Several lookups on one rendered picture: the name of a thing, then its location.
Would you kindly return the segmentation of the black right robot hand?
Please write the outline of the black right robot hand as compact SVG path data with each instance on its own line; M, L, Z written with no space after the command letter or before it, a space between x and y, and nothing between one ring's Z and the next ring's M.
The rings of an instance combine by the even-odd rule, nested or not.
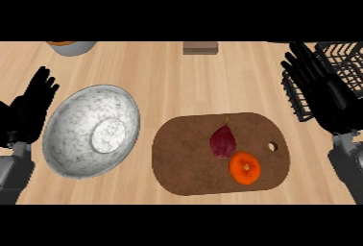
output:
M357 98L340 77L327 71L301 42L290 42L289 49L280 65L304 94L320 127L332 135L361 131L363 98Z

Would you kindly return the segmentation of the orange round fruit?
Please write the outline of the orange round fruit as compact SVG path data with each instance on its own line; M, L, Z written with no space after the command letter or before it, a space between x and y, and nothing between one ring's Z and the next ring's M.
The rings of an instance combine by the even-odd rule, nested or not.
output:
M234 152L230 157L228 170L236 182L242 185L250 185L261 176L258 159L247 152Z

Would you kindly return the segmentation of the brown wooden block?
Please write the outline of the brown wooden block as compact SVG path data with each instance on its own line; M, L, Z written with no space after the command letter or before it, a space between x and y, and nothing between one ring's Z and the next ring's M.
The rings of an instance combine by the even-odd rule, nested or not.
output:
M218 53L216 41L184 41L183 54L184 55L215 55Z

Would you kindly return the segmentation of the dark red pear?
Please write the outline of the dark red pear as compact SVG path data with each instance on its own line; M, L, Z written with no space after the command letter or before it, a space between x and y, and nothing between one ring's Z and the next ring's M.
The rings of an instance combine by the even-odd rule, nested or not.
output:
M228 123L219 127L209 138L209 149L216 159L227 159L236 151L236 138Z

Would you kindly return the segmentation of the white marble bowl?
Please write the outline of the white marble bowl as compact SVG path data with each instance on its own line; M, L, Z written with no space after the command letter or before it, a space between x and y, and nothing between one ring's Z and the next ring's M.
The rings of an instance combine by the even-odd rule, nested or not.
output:
M112 85L88 86L57 106L42 136L50 169L70 179L112 170L134 146L140 113L126 91Z

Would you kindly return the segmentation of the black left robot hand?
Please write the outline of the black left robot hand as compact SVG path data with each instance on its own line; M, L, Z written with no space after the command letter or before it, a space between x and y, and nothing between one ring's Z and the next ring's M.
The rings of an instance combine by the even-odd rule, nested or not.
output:
M0 147L8 148L19 141L32 143L38 139L57 89L50 69L41 66L23 94L10 105L0 101Z

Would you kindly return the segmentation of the brown wooden cutting board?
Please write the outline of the brown wooden cutting board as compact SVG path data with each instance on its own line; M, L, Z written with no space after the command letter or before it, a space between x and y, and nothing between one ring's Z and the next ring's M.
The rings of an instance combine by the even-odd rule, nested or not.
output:
M261 176L249 185L236 182L228 161L215 158L209 149L209 138L221 126L231 129L237 150L252 154L261 164ZM153 173L175 195L273 189L287 176L289 164L283 134L255 112L178 116L163 123L153 139Z

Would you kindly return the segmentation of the grey pot with orange content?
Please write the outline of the grey pot with orange content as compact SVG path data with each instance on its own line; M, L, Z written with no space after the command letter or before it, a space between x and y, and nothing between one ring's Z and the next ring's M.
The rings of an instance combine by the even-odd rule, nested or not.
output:
M54 51L64 57L73 57L85 54L92 46L95 45L94 41L63 41L53 42L48 41L47 44L51 46Z

